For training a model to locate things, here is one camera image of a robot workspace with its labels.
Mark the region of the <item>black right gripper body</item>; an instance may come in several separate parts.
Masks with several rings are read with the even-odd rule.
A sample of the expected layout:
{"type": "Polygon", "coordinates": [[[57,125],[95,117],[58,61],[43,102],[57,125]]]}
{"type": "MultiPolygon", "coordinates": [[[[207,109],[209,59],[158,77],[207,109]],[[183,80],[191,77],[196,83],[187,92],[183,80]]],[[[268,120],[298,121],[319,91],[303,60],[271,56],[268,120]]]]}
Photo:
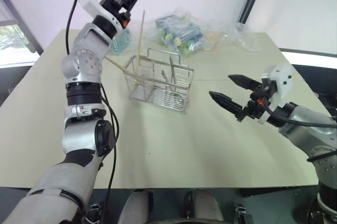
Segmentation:
{"type": "Polygon", "coordinates": [[[242,122],[246,116],[252,119],[259,119],[265,111],[263,98],[268,100],[271,97],[270,89],[268,86],[264,88],[257,81],[249,81],[243,87],[251,90],[252,93],[247,105],[235,117],[239,122],[242,122]]]}

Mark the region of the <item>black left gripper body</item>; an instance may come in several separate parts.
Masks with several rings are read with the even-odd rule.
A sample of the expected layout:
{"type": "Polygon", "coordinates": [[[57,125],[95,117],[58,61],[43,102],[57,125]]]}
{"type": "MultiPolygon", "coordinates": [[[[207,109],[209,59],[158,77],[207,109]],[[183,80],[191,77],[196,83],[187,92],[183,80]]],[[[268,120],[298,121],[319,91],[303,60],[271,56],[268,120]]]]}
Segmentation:
{"type": "Polygon", "coordinates": [[[122,8],[124,7],[123,0],[101,0],[100,5],[111,13],[122,27],[128,26],[131,14],[128,10],[122,11],[122,8]]]}

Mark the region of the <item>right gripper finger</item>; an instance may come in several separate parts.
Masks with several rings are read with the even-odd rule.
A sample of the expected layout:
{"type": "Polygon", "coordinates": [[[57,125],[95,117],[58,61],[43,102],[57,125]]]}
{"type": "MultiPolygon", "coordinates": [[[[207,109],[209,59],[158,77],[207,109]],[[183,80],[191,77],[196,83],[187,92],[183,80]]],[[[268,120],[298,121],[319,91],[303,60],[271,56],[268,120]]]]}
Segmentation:
{"type": "Polygon", "coordinates": [[[232,99],[223,93],[209,91],[211,98],[222,108],[226,109],[234,115],[238,115],[242,111],[242,106],[232,101],[232,99]]]}
{"type": "Polygon", "coordinates": [[[245,75],[240,74],[231,74],[228,76],[236,85],[246,89],[246,90],[255,90],[257,89],[261,83],[251,79],[245,75]]]}

